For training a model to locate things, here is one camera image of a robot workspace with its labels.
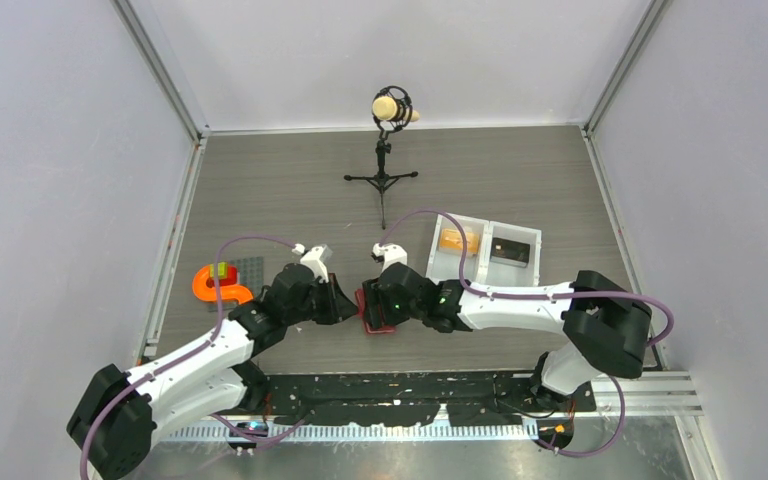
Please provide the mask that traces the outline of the red card holder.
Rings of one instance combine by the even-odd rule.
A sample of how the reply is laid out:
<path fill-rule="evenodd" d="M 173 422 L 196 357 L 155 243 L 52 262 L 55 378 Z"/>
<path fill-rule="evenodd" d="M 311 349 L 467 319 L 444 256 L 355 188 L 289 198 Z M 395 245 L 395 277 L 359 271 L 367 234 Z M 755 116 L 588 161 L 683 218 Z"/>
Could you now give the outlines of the red card holder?
<path fill-rule="evenodd" d="M 355 292 L 359 313 L 363 322 L 363 328 L 367 335 L 391 334 L 396 332 L 396 327 L 384 322 L 379 296 L 377 293 L 367 293 L 363 288 Z"/>

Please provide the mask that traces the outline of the orange credit card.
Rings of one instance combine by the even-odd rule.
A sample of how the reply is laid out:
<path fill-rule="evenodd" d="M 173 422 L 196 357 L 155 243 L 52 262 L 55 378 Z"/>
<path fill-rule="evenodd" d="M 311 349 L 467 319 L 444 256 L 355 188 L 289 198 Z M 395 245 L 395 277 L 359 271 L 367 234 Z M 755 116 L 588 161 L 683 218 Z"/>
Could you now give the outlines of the orange credit card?
<path fill-rule="evenodd" d="M 437 249 L 456 255 L 466 249 L 467 256 L 475 256 L 480 249 L 480 235 L 468 229 L 461 234 L 456 228 L 443 228 L 438 235 Z"/>

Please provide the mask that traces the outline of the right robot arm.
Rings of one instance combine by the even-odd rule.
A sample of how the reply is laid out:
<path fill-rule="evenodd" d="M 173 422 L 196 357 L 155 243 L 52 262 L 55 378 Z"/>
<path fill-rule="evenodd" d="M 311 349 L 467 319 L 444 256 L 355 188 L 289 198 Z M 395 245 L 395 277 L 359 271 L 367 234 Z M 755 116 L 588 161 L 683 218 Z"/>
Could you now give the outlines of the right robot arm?
<path fill-rule="evenodd" d="M 549 411 L 600 375 L 640 377 L 650 341 L 645 300 L 589 270 L 566 283 L 499 287 L 433 281 L 394 263 L 364 282 L 358 297 L 374 330 L 418 320 L 440 333 L 517 329 L 564 336 L 566 344 L 544 353 L 530 379 L 532 400 Z"/>

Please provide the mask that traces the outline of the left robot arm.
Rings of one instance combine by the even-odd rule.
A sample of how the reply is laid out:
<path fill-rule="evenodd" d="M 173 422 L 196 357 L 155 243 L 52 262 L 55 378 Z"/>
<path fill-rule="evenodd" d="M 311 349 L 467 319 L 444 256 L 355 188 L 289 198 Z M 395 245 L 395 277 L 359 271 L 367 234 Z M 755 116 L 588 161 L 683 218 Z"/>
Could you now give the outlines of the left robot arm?
<path fill-rule="evenodd" d="M 357 312 L 335 274 L 320 280 L 290 263 L 258 297 L 185 346 L 128 371 L 101 368 L 67 423 L 82 470 L 121 479 L 160 440 L 203 417 L 235 408 L 258 412 L 270 384 L 254 357 L 300 322 L 333 325 Z"/>

